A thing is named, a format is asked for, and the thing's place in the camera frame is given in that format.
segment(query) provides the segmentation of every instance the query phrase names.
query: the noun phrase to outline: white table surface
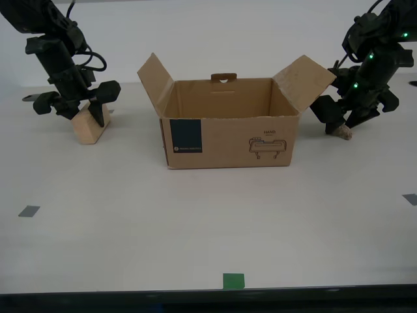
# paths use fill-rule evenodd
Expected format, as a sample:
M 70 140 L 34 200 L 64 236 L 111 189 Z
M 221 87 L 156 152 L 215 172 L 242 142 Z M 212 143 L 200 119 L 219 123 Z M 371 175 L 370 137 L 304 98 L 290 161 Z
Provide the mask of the white table surface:
M 223 273 L 247 288 L 417 283 L 411 79 L 350 142 L 308 111 L 288 168 L 218 170 L 166 168 L 138 83 L 92 146 L 20 101 L 48 88 L 22 89 L 0 103 L 0 293 L 221 289 Z

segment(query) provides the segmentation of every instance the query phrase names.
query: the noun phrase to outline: box handle hole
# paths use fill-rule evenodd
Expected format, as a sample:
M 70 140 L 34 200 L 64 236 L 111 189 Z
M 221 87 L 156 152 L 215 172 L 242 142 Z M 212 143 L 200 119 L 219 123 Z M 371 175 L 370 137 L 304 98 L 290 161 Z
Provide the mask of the box handle hole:
M 211 81 L 215 83 L 228 83 L 237 79 L 236 73 L 217 73 L 211 75 Z

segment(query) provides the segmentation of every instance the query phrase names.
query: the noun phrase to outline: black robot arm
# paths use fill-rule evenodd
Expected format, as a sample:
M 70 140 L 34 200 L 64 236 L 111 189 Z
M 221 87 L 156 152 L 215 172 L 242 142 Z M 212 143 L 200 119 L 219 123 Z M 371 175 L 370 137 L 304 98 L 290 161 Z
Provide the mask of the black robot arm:
M 379 104 L 384 106 L 383 112 L 394 111 L 399 105 L 388 82 L 398 68 L 414 66 L 412 50 L 405 50 L 400 43 L 417 41 L 417 1 L 391 0 L 376 15 L 372 10 L 380 2 L 355 17 L 342 44 L 346 57 L 329 68 L 337 77 L 333 86 L 341 99 L 334 102 L 330 96 L 322 96 L 311 105 L 314 114 L 326 123 L 327 134 L 342 125 L 352 128 L 379 116 Z M 361 65 L 340 68 L 348 57 Z M 352 113 L 346 121 L 348 111 Z
M 35 54 L 49 75 L 49 83 L 58 92 L 45 93 L 37 97 L 33 108 L 37 114 L 51 112 L 72 119 L 78 112 L 82 100 L 89 100 L 89 111 L 103 127 L 102 105 L 116 101 L 120 85 L 116 81 L 100 84 L 97 89 L 88 89 L 95 82 L 93 71 L 107 68 L 104 58 L 91 50 L 76 22 L 70 19 L 72 2 L 67 16 L 63 16 L 50 0 L 0 0 L 0 12 L 21 33 L 44 34 L 27 39 L 26 54 Z M 89 55 L 87 62 L 75 65 L 72 57 Z M 88 67 L 93 57 L 99 58 L 102 68 Z

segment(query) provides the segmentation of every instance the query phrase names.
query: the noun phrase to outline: cable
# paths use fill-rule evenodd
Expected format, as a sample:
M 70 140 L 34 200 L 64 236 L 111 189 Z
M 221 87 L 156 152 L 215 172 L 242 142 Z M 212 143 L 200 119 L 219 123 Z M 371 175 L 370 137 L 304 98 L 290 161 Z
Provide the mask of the cable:
M 86 67 L 85 65 L 83 65 L 82 66 L 83 69 L 85 69 L 85 70 L 94 70 L 96 72 L 104 72 L 107 69 L 107 62 L 100 54 L 98 54 L 96 52 L 92 52 L 92 51 L 78 52 L 77 54 L 79 54 L 79 55 L 91 55 L 93 57 L 96 57 L 97 59 L 99 59 L 103 63 L 102 68 Z
M 343 57 L 343 59 L 340 62 L 339 61 L 336 61 L 336 63 L 334 64 L 334 68 L 335 69 L 338 69 L 339 67 L 341 67 L 341 65 L 343 64 L 343 62 L 346 61 L 347 57 L 348 57 L 348 54 L 346 53 L 346 55 Z
M 88 44 L 87 44 L 87 48 L 90 50 L 90 52 L 93 52 L 93 50 L 91 49 L 91 47 Z M 88 60 L 86 60 L 86 62 L 84 62 L 83 64 L 80 64 L 80 66 L 84 67 L 85 65 L 89 64 L 92 59 L 93 59 L 93 56 L 90 55 L 90 58 Z
M 381 3 L 381 2 L 383 2 L 384 0 L 378 0 L 377 2 L 375 2 L 374 4 L 373 4 L 373 6 L 368 10 L 368 13 L 371 13 L 372 11 L 373 11 L 373 9 L 374 8 L 376 8 L 377 7 L 377 5 L 379 4 L 379 3 Z
M 68 11 L 66 12 L 67 18 L 70 18 L 72 8 L 74 8 L 75 4 L 76 4 L 76 0 L 72 0 L 70 6 L 68 7 Z

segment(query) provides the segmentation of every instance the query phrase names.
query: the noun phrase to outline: cardboard box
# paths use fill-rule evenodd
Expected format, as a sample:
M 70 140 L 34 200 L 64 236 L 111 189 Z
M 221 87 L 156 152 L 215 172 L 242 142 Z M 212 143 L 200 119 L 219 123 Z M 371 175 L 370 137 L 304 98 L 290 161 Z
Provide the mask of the cardboard box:
M 178 169 L 288 166 L 301 113 L 336 78 L 305 55 L 273 78 L 175 82 L 152 54 L 138 75 Z

